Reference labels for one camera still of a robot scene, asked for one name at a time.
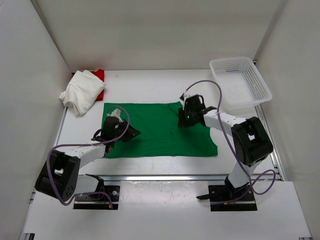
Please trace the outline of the green t shirt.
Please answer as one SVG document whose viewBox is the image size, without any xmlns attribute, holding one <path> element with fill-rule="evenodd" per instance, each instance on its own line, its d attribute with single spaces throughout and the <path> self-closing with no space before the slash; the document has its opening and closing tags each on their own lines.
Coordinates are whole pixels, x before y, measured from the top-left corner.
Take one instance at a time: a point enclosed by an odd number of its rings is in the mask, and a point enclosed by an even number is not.
<svg viewBox="0 0 320 240">
<path fill-rule="evenodd" d="M 210 128 L 201 124 L 181 128 L 178 111 L 182 104 L 119 103 L 121 118 L 140 131 L 128 142 L 115 143 L 108 159 L 142 157 L 215 157 L 218 147 L 210 135 Z"/>
</svg>

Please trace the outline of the red t shirt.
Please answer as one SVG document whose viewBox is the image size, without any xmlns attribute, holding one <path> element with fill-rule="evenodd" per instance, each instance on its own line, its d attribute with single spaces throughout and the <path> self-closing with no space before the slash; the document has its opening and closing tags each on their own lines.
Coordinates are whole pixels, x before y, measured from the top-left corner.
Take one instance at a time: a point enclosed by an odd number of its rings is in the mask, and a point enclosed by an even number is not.
<svg viewBox="0 0 320 240">
<path fill-rule="evenodd" d="M 75 92 L 80 100 L 102 101 L 105 89 L 105 73 L 102 69 L 97 71 L 77 71 L 72 76 L 72 83 L 75 84 Z"/>
</svg>

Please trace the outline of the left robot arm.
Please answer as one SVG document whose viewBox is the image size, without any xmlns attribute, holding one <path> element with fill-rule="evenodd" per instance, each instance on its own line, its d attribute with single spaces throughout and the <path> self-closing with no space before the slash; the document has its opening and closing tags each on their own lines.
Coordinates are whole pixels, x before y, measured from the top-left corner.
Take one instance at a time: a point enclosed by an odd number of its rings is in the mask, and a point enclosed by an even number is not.
<svg viewBox="0 0 320 240">
<path fill-rule="evenodd" d="M 141 132 L 125 119 L 108 116 L 101 129 L 97 130 L 87 144 L 73 144 L 72 150 L 63 152 L 56 146 L 35 182 L 35 190 L 60 200 L 63 205 L 76 196 L 89 195 L 93 200 L 110 198 L 105 193 L 103 179 L 93 174 L 80 175 L 83 166 L 108 155 L 118 141 L 128 142 Z"/>
</svg>

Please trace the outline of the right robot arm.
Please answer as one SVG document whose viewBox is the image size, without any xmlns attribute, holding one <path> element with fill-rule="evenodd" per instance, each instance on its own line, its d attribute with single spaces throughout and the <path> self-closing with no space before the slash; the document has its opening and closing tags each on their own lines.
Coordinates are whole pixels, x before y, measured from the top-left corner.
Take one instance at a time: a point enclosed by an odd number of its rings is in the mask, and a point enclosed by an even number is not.
<svg viewBox="0 0 320 240">
<path fill-rule="evenodd" d="M 202 95 L 182 94 L 182 107 L 178 110 L 178 127 L 196 124 L 222 131 L 236 164 L 225 178 L 224 185 L 213 193 L 200 195 L 198 200 L 211 199 L 216 205 L 229 204 L 252 191 L 252 175 L 257 166 L 270 155 L 274 146 L 257 117 L 243 118 L 222 113 L 216 107 L 206 107 Z"/>
</svg>

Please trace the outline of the white t shirt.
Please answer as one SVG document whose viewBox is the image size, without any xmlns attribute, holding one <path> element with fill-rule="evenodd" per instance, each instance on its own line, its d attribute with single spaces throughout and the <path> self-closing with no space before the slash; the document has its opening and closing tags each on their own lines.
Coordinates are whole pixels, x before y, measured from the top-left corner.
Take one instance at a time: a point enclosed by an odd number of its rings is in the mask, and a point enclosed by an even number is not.
<svg viewBox="0 0 320 240">
<path fill-rule="evenodd" d="M 105 89 L 105 71 L 76 71 L 59 99 L 75 115 L 86 114 L 96 101 L 102 101 Z"/>
</svg>

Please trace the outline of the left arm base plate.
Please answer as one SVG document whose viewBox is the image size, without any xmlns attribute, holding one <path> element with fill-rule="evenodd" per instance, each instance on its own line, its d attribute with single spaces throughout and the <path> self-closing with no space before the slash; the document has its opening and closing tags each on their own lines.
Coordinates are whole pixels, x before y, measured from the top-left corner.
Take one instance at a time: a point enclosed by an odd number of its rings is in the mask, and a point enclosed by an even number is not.
<svg viewBox="0 0 320 240">
<path fill-rule="evenodd" d="M 105 194 L 77 196 L 73 202 L 74 210 L 116 211 L 119 208 L 121 182 L 105 181 L 100 190 Z"/>
</svg>

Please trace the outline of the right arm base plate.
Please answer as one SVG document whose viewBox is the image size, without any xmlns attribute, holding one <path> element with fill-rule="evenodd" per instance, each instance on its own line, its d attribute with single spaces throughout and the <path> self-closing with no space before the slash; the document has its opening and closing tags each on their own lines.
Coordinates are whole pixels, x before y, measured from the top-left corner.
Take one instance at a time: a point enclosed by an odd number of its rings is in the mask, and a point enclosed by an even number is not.
<svg viewBox="0 0 320 240">
<path fill-rule="evenodd" d="M 255 195 L 249 183 L 234 188 L 225 179 L 223 184 L 209 184 L 208 193 L 198 195 L 199 201 L 209 200 L 211 212 L 253 212 L 257 211 Z"/>
</svg>

